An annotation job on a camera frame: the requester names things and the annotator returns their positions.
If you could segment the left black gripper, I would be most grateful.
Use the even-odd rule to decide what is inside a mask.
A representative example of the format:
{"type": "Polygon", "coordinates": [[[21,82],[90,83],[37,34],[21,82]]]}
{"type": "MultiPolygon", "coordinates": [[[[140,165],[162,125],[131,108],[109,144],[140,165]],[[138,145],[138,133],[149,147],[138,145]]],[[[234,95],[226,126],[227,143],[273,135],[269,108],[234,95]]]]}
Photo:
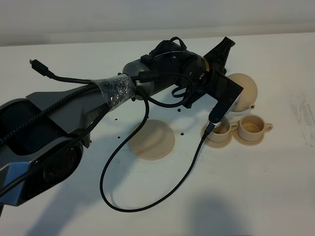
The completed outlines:
{"type": "Polygon", "coordinates": [[[225,64],[230,49],[235,42],[225,37],[216,47],[209,51],[204,57],[199,55],[189,56],[189,77],[194,84],[194,93],[189,99],[189,107],[198,99],[208,94],[218,99],[226,85],[221,75],[227,70],[225,64]]]}

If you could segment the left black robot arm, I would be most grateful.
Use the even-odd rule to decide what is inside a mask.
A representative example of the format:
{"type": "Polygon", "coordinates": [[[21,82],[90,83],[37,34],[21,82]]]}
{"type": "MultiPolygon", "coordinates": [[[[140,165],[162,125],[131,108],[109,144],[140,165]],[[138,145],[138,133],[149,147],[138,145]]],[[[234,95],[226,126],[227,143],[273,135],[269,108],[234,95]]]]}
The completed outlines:
{"type": "Polygon", "coordinates": [[[78,88],[35,92],[0,108],[0,203],[19,206],[68,178],[78,167],[90,133],[110,111],[128,100],[143,99],[166,107],[153,95],[175,86],[180,102],[190,108],[208,94],[217,103],[202,134],[205,139],[236,103],[242,87],[226,77],[226,60],[234,42],[224,38],[206,55],[190,52],[173,37],[149,54],[128,63],[110,79],[80,80],[59,77],[31,60],[31,67],[56,81],[78,88]]]}

